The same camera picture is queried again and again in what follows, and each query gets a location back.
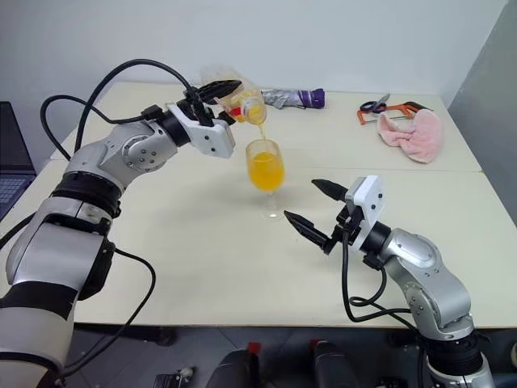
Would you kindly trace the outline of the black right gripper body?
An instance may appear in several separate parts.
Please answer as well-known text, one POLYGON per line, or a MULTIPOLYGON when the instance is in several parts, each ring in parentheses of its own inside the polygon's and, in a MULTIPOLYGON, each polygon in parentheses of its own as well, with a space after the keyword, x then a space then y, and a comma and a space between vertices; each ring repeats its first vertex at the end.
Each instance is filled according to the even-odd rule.
POLYGON ((345 205, 336 217, 337 225, 331 235, 334 243, 342 242, 345 232, 348 233, 348 244, 353 244, 360 232, 360 223, 364 219, 360 206, 345 205))

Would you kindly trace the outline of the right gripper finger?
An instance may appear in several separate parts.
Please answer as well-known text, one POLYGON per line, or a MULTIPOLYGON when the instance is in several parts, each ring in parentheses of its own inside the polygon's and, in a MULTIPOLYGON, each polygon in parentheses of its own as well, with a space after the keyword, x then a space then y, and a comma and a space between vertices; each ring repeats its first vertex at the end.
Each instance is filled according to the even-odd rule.
POLYGON ((345 201, 347 189, 338 183, 332 182, 328 179, 312 179, 314 184, 326 196, 336 201, 345 201))
POLYGON ((284 210, 284 216, 301 236, 317 245, 325 255, 332 251, 334 247, 332 239, 318 230, 311 221, 287 210, 284 210))

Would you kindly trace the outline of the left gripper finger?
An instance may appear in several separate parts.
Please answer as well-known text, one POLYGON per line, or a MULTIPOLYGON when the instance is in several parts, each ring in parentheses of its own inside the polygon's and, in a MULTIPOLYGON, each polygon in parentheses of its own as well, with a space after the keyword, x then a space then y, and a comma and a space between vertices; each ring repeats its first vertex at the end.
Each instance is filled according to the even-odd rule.
POLYGON ((204 103, 215 103, 216 99, 222 99, 234 93, 242 82, 240 80, 217 80, 200 88, 200 99, 204 103))

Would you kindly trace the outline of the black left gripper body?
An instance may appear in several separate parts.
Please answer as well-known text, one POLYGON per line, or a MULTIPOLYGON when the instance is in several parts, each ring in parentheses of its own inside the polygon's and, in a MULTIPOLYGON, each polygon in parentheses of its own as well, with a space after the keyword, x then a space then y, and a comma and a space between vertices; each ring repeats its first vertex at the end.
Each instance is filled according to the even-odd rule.
POLYGON ((215 103, 215 98, 218 92, 214 90, 194 90, 184 91, 184 98, 177 102, 180 111, 187 116, 187 118, 197 121, 203 126, 212 127, 214 125, 214 115, 205 107, 215 103))

